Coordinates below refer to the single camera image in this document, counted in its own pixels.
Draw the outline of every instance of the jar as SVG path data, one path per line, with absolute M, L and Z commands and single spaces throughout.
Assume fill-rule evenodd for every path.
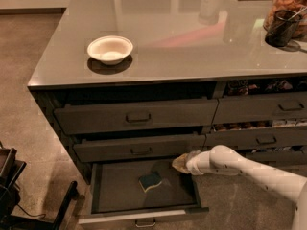
M 302 7 L 307 6 L 307 0 L 272 0 L 272 8 L 269 11 L 265 22 L 264 28 L 267 30 L 272 23 L 274 13 L 280 10 L 288 10 L 293 12 L 299 12 Z M 301 13 L 303 20 L 299 23 L 296 31 L 294 32 L 292 38 L 304 37 L 307 35 L 307 11 Z

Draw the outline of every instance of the white bowl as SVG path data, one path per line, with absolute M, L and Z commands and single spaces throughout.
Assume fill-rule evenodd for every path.
M 96 39 L 87 47 L 88 54 L 105 65 L 116 65 L 123 61 L 133 49 L 132 43 L 121 36 L 109 35 Z

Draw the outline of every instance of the countertop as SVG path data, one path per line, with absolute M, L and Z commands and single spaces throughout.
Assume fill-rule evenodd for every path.
M 224 81 L 306 75 L 307 39 L 264 41 L 272 1 L 72 0 L 35 69 L 30 89 Z M 117 66 L 93 60 L 94 39 L 120 35 L 133 51 Z

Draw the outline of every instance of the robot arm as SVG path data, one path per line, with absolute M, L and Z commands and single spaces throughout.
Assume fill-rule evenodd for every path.
M 288 198 L 296 205 L 292 230 L 307 226 L 307 178 L 263 165 L 238 154 L 233 149 L 218 145 L 210 151 L 192 151 L 173 161 L 173 167 L 183 173 L 202 175 L 240 174 L 266 191 Z

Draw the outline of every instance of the green sponge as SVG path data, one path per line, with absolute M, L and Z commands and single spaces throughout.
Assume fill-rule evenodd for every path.
M 162 178 L 158 172 L 151 172 L 150 174 L 141 176 L 138 181 L 144 193 L 146 193 L 149 189 L 158 187 L 162 183 Z

